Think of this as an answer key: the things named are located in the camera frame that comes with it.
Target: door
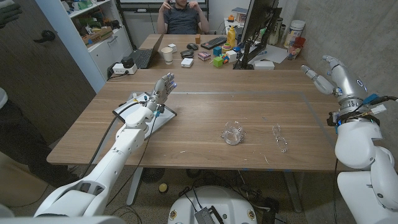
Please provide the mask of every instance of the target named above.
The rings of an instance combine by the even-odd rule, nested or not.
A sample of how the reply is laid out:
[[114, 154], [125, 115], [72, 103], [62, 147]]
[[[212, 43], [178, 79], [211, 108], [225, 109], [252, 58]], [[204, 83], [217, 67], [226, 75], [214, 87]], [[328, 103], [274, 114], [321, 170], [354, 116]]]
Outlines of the door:
[[[68, 131], [95, 92], [36, 2], [14, 2], [22, 14], [0, 29], [0, 87], [50, 144]], [[55, 40], [34, 42], [43, 30], [54, 32]]]

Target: door handle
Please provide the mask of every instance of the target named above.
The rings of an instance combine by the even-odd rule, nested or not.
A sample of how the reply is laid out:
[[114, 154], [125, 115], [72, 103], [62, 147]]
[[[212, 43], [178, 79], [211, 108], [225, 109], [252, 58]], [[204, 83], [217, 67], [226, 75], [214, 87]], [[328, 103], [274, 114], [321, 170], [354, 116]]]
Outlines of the door handle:
[[55, 39], [55, 34], [50, 30], [43, 30], [42, 37], [40, 40], [33, 40], [36, 43], [44, 43]]

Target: computer monitor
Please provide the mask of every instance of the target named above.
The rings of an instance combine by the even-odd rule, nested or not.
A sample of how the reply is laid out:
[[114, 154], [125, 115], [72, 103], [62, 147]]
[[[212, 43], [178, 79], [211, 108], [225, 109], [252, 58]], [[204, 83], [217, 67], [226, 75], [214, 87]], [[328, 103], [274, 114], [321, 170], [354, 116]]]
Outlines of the computer monitor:
[[[248, 62], [267, 47], [267, 40], [271, 34], [282, 8], [277, 8], [279, 0], [251, 0], [244, 23], [241, 41], [244, 44], [242, 61], [237, 61], [234, 69], [253, 69]], [[254, 44], [256, 36], [262, 28], [267, 28], [261, 42], [249, 53], [250, 46]]]

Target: computer mouse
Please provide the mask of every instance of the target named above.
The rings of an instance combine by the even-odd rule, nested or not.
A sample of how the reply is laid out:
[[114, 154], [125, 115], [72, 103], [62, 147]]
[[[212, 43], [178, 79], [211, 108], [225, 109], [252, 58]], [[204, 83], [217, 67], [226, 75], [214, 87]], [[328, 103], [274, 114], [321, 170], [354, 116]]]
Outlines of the computer mouse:
[[192, 49], [192, 50], [198, 50], [199, 47], [196, 44], [194, 44], [194, 43], [189, 43], [187, 45], [187, 48], [188, 49]]

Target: paper cup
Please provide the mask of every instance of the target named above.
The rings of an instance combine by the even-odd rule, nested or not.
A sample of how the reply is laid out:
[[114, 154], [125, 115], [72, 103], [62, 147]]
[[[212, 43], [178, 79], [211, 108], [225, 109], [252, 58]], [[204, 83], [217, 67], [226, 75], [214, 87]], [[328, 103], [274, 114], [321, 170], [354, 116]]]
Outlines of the paper cup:
[[166, 65], [173, 64], [173, 48], [164, 47], [162, 48], [163, 58], [166, 61]]

